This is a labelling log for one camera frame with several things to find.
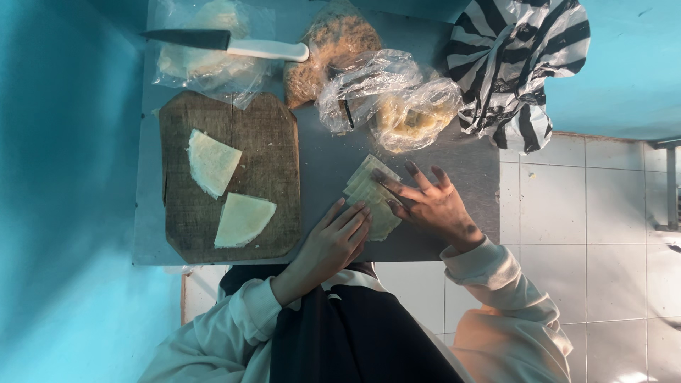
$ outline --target cuff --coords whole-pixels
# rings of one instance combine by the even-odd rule
[[[281,311],[281,306],[272,293],[271,279],[269,277],[261,283],[253,283],[255,280],[251,280],[251,283],[244,286],[243,296],[244,306],[253,325],[267,338],[274,334],[276,318]]]
[[[452,246],[440,253],[440,259],[447,265],[448,276],[455,282],[485,275],[503,256],[503,247],[492,243],[486,235],[480,246],[466,253],[461,254]]]

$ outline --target white sleeve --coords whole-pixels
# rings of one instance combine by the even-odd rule
[[[450,347],[476,382],[569,382],[572,345],[558,308],[506,247],[485,237],[472,251],[448,247],[440,257],[447,277],[483,304],[463,315]]]
[[[272,337],[281,311],[270,280],[246,282],[174,331],[157,347],[139,382],[240,382],[249,359]],[[269,358],[266,364],[263,373],[269,374]]]

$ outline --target blue wall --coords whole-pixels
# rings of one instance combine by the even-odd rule
[[[554,128],[652,140],[681,135],[681,1],[580,0],[586,65],[546,82]]]
[[[179,326],[179,276],[131,265],[140,21],[102,12],[0,7],[4,382],[132,382]]]

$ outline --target right hand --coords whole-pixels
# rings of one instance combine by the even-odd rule
[[[305,240],[296,259],[270,281],[272,293],[281,307],[304,296],[313,288],[343,270],[364,250],[373,216],[359,201],[334,218],[344,205],[341,198]]]
[[[403,185],[378,168],[371,172],[374,181],[402,202],[387,200],[395,216],[439,235],[460,253],[473,250],[484,242],[485,236],[466,212],[444,170],[435,165],[430,168],[438,180],[432,184],[413,162],[407,161],[405,168],[419,187]]]

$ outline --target white knife handle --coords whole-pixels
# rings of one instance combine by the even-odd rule
[[[227,53],[263,59],[284,59],[301,63],[310,56],[310,49],[302,42],[288,44],[270,40],[232,39],[227,46]]]

